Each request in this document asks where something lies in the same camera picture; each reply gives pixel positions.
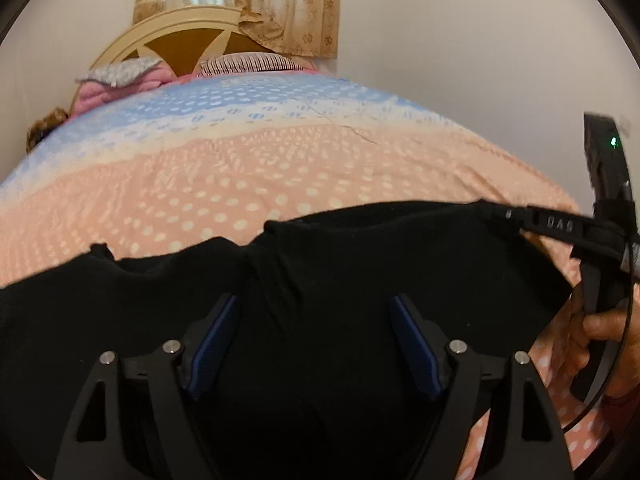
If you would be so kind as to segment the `right hand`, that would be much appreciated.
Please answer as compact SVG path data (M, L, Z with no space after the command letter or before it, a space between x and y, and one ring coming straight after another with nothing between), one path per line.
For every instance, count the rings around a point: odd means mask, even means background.
M622 398L639 385L639 305L635 302L628 330L626 311L609 310L599 314L585 314L582 285L578 284L570 296L568 341L565 357L565 371L574 377L589 362L591 341L615 341L620 344L622 354L617 361L605 394L611 398Z

